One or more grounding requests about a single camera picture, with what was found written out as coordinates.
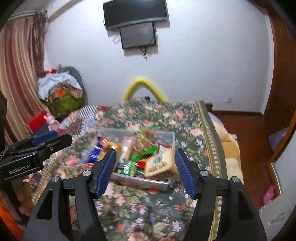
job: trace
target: green bag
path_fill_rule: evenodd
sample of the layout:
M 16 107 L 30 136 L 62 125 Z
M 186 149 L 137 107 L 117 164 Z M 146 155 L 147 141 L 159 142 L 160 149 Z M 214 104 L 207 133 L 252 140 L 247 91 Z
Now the green bag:
M 47 106 L 55 118 L 67 117 L 72 111 L 81 108 L 84 105 L 83 98 L 75 98 L 66 92 L 53 102 L 48 102 Z

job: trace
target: wooden door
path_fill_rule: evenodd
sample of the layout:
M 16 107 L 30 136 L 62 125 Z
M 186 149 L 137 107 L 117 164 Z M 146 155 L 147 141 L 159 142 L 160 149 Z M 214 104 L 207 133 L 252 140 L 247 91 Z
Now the wooden door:
M 269 134 L 290 125 L 296 110 L 296 40 L 273 9 L 268 9 L 274 36 L 275 64 L 264 113 Z

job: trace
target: pink toy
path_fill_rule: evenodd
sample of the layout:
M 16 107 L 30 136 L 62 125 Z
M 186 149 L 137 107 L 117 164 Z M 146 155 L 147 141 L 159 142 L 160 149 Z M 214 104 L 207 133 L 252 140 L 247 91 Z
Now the pink toy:
M 269 201 L 274 197 L 274 195 L 275 195 L 275 192 L 274 192 L 274 186 L 271 185 L 271 186 L 268 188 L 266 194 L 264 195 L 264 198 L 263 198 L 263 201 L 262 201 L 262 202 L 263 202 L 263 205 L 268 204 Z
M 43 116 L 48 124 L 49 131 L 57 131 L 59 128 L 59 122 L 54 118 L 54 116 L 50 113 Z

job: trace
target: wooden floor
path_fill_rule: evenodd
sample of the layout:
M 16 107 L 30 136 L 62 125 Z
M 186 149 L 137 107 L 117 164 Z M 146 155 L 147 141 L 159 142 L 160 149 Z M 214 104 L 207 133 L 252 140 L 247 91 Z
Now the wooden floor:
M 262 199 L 272 184 L 266 161 L 272 156 L 268 132 L 259 116 L 217 115 L 227 131 L 237 135 L 241 152 L 244 184 L 255 207 L 263 206 Z

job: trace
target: pink slipper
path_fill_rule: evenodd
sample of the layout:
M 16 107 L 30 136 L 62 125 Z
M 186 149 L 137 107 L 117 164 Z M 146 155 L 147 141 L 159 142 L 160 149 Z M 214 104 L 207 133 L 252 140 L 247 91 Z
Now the pink slipper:
M 265 193 L 265 195 L 264 195 L 264 198 L 263 198 L 263 205 L 266 205 L 266 204 L 268 204 L 269 203 L 269 201 L 274 197 L 274 195 L 275 195 L 275 192 L 274 192 L 274 186 L 273 185 L 271 185 L 269 188 L 268 188 L 268 190 L 267 190 L 267 192 Z

